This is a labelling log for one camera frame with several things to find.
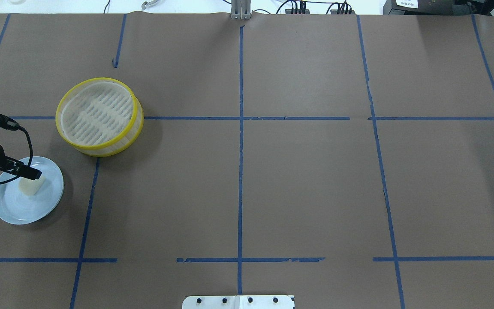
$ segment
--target mesh lid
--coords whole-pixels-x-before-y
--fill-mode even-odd
[[[64,136],[81,146],[105,143],[131,120],[134,101],[117,82],[87,83],[63,102],[60,127]]]

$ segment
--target table surface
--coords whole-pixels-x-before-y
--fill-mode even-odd
[[[98,76],[145,112],[100,159],[54,123]],[[0,308],[494,308],[494,18],[0,14],[0,112],[65,181],[0,220]]]

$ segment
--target yellow rim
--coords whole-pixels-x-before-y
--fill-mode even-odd
[[[123,150],[125,150],[125,149],[129,148],[129,146],[131,146],[131,145],[132,145],[132,143],[133,143],[134,141],[136,141],[136,140],[137,140],[137,137],[141,134],[142,127],[144,126],[144,114],[142,114],[142,118],[143,118],[143,119],[141,120],[141,125],[139,126],[139,130],[135,133],[135,135],[133,136],[133,138],[131,139],[131,141],[129,141],[129,143],[127,143],[127,145],[125,145],[125,146],[121,147],[120,149],[118,149],[118,150],[116,150],[116,151],[112,151],[112,152],[110,152],[110,153],[105,153],[105,154],[103,154],[103,155],[102,155],[102,154],[101,154],[101,155],[94,155],[94,154],[90,154],[90,156],[93,156],[93,157],[100,157],[100,158],[102,158],[102,157],[109,157],[109,156],[113,156],[113,155],[115,155],[115,154],[117,154],[117,153],[120,153],[120,152],[122,152]]]
[[[76,90],[78,87],[83,86],[84,84],[87,84],[89,82],[95,82],[95,81],[100,81],[100,80],[106,80],[106,81],[110,81],[110,82],[116,82],[117,84],[120,84],[121,86],[124,86],[124,88],[129,92],[129,94],[133,98],[133,102],[135,103],[135,104],[133,104],[133,113],[131,115],[131,120],[129,121],[129,123],[127,124],[127,126],[125,127],[125,129],[123,129],[123,131],[121,131],[121,133],[119,133],[116,137],[114,137],[113,139],[110,139],[107,142],[104,142],[104,143],[101,143],[101,144],[98,144],[98,145],[93,145],[93,146],[76,144],[76,143],[70,141],[69,139],[67,139],[64,136],[63,131],[62,131],[62,128],[60,127],[60,116],[59,116],[59,114],[60,114],[60,110],[63,107],[63,101],[66,98],[68,98],[68,96],[70,95],[70,93],[73,92],[74,90]],[[57,115],[55,117],[55,122],[57,123],[57,131],[60,134],[60,136],[62,137],[62,139],[64,139],[66,141],[66,143],[68,143],[68,144],[70,144],[70,145],[72,145],[72,146],[74,146],[76,148],[85,149],[85,150],[98,150],[98,149],[102,149],[102,148],[105,148],[105,147],[108,147],[108,146],[111,146],[111,145],[117,143],[120,139],[122,139],[125,135],[127,135],[127,133],[129,133],[129,131],[131,130],[131,128],[135,124],[135,121],[136,121],[136,118],[137,118],[137,113],[138,113],[138,110],[139,110],[139,106],[140,106],[139,100],[137,100],[137,98],[135,97],[135,94],[133,93],[133,91],[126,84],[124,84],[124,83],[122,83],[122,82],[120,82],[120,81],[118,81],[116,79],[113,79],[113,78],[91,78],[91,79],[88,79],[88,80],[86,80],[84,82],[80,82],[79,84],[75,85],[72,89],[68,90],[68,92],[66,92],[66,94],[62,97],[62,100],[60,100],[60,103],[58,104],[58,107],[57,107]]]

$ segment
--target black cable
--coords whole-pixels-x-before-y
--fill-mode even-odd
[[[349,6],[348,2],[346,2],[346,1],[345,1],[345,2],[343,2],[343,4],[340,6],[340,11],[339,11],[339,12],[337,12],[337,14],[340,14],[340,15],[345,15],[345,14],[347,14],[346,12],[347,12],[347,10],[348,10],[348,6]]]
[[[102,14],[106,14],[106,9],[108,8],[108,6],[110,5],[110,1],[111,0],[108,0],[108,3],[106,3],[106,6],[104,7],[104,12],[102,12]]]
[[[287,0],[286,2],[283,2],[282,5],[280,5],[280,7],[278,8],[278,10],[276,11],[276,14],[278,14],[281,10],[281,8],[283,8],[283,6],[287,3],[287,2],[293,2],[294,5],[295,5],[295,11],[298,10],[298,6],[296,6],[296,1],[294,0]]]
[[[325,15],[329,14],[329,12],[331,11],[331,8],[332,8],[335,4],[338,6],[337,10],[340,8],[340,3],[335,2],[335,3],[331,4],[331,5],[329,6],[329,8],[327,8],[327,12],[325,12]]]
[[[319,1],[304,1],[304,2],[307,2],[307,3],[321,3],[321,4],[334,4],[335,2],[319,2]]]
[[[298,10],[297,14],[306,14],[306,2],[300,2],[300,9]]]
[[[264,9],[256,9],[256,10],[254,10],[253,12],[256,12],[256,11],[263,11],[263,12],[267,12],[267,13],[268,13],[268,14],[270,14],[270,15],[272,14],[271,12],[268,12],[267,10],[264,10]]]
[[[18,129],[20,131],[24,132],[24,134],[26,135],[26,139],[28,140],[28,148],[30,149],[30,158],[28,159],[28,167],[29,167],[29,166],[31,166],[32,160],[33,160],[32,140],[30,139],[30,135],[28,134],[28,131],[26,131],[26,129],[24,129],[23,127],[18,127]],[[20,176],[15,176],[15,177],[12,177],[11,179],[4,180],[3,182],[0,182],[0,185],[7,184],[9,182],[17,180],[18,178],[20,178]]]

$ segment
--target cable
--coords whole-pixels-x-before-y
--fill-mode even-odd
[[[283,2],[282,5],[280,5],[280,7],[278,8],[278,10],[276,11],[276,14],[278,14],[281,10],[281,8],[283,8],[283,6],[287,3],[287,2],[293,2],[294,5],[295,5],[295,11],[298,10],[298,6],[296,6],[296,1],[294,0],[287,0],[286,2]]]
[[[268,12],[267,10],[264,10],[264,9],[256,9],[253,12],[256,12],[256,11],[263,11],[263,12],[267,12],[268,14],[272,15],[271,12]]]
[[[334,2],[333,4],[331,4],[331,5],[329,6],[329,8],[327,8],[327,12],[325,12],[325,15],[329,14],[329,11],[331,11],[331,8],[332,8],[335,4],[338,6],[337,10],[340,8],[340,3],[338,3],[338,2]]]
[[[106,3],[106,6],[104,7],[104,12],[102,12],[102,14],[106,14],[106,9],[108,8],[108,6],[110,5],[110,1],[111,0],[108,0],[108,3]]]
[[[304,1],[308,3],[334,4],[335,2]]]
[[[26,129],[24,129],[23,127],[18,127],[18,129],[20,131],[24,132],[24,134],[26,135],[26,139],[28,141],[28,148],[30,149],[30,158],[28,159],[28,167],[30,167],[32,164],[32,160],[33,160],[32,140],[30,139],[30,135],[28,134],[28,131],[26,131]],[[17,180],[18,178],[20,178],[20,176],[15,176],[15,177],[12,177],[11,179],[4,180],[3,182],[0,182],[0,185],[7,184],[9,182]]]
[[[352,13],[352,6],[348,4],[348,2],[343,2],[342,5],[339,7],[339,10],[337,11],[337,14],[340,15],[348,15]]]

